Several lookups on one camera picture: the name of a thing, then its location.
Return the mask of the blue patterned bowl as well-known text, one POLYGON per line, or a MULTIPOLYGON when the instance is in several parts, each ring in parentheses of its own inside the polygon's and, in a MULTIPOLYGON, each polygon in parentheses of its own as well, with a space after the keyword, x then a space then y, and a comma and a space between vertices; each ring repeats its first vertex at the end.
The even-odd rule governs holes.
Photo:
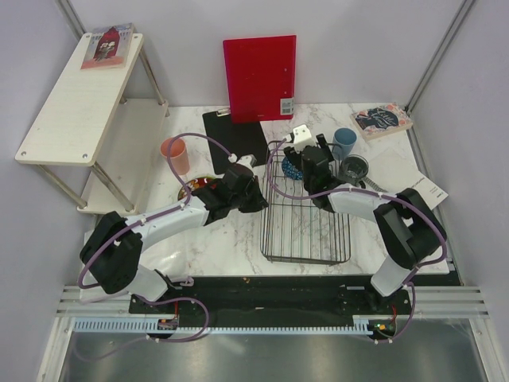
POLYGON ((281 167, 283 174, 287 178, 295 181, 301 181, 303 179, 302 172, 298 170, 297 167, 293 165, 287 157, 283 158, 281 167))

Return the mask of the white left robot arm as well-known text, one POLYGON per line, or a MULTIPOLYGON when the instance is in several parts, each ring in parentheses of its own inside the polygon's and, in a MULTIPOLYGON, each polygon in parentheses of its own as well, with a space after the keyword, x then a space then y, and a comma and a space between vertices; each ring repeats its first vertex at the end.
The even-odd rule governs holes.
POLYGON ((256 159, 242 156, 221 178, 187 194, 165 209, 124 218, 116 211, 104 215, 84 247, 80 260, 106 294, 136 294, 158 313, 172 309, 170 278, 140 264, 144 251, 180 232, 210 225, 230 211, 260 212, 268 207, 253 173, 256 159))

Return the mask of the dark red plate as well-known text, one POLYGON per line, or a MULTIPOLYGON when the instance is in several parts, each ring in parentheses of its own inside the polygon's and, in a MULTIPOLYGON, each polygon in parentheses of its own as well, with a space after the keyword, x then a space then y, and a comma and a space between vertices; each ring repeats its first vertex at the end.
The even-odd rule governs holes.
POLYGON ((199 189, 213 189, 216 186, 219 179, 220 179, 219 177, 204 175, 194 177, 191 180, 187 181, 183 180, 184 184, 180 183, 181 187, 177 193, 177 200, 183 201, 188 196, 187 190, 190 193, 194 193, 199 189))

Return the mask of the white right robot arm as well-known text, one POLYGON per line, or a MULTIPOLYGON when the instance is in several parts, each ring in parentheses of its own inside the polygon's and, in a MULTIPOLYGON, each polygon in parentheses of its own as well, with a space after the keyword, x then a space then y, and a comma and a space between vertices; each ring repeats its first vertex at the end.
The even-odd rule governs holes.
POLYGON ((446 258, 447 234, 421 194, 413 188, 391 194, 354 186, 329 169, 332 152, 320 134, 297 128, 277 145, 302 172, 306 195, 316 207, 346 213, 377 224, 387 257, 372 275, 373 288, 364 293, 365 306, 382 313, 393 303, 393 293, 408 285, 421 267, 446 258))

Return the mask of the black wire dish rack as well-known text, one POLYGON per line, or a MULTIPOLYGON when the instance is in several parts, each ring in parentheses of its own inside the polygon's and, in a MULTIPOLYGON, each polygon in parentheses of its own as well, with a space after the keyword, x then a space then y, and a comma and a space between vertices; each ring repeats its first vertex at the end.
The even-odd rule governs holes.
POLYGON ((319 209, 302 181, 282 172, 283 150, 277 150, 269 172, 262 176, 263 196, 268 207, 262 211, 260 249, 270 262, 332 266, 351 258, 351 219, 319 209))

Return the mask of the clear glass tumbler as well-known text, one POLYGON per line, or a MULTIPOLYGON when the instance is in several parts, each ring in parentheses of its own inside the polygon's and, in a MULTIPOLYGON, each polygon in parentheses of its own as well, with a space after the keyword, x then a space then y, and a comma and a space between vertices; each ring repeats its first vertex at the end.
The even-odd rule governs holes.
POLYGON ((363 179, 369 171, 367 160, 358 155, 347 156, 340 165, 341 172, 352 179, 363 179))

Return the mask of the pink plastic cup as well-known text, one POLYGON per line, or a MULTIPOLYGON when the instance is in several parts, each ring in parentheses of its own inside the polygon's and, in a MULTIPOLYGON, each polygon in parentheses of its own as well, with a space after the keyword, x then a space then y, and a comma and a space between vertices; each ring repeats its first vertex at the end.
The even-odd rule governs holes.
POLYGON ((160 153, 170 160, 178 175, 186 175, 190 170, 187 147, 182 138, 167 138, 160 145, 160 153))

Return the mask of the light blue plastic cup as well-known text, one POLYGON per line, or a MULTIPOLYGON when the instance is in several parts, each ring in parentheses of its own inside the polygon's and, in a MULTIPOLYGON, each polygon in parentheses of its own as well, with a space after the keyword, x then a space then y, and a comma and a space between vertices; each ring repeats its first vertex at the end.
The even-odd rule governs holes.
POLYGON ((332 155, 336 160, 344 160, 356 144, 356 133, 346 127, 335 131, 332 140, 332 155))

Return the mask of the dark grey ceramic mug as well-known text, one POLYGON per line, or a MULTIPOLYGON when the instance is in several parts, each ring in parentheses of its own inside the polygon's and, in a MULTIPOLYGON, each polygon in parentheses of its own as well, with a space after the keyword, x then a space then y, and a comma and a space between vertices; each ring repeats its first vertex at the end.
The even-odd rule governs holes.
POLYGON ((355 187, 366 189, 364 178, 369 171, 367 160, 359 155, 348 155, 341 163, 339 169, 339 177, 355 187))

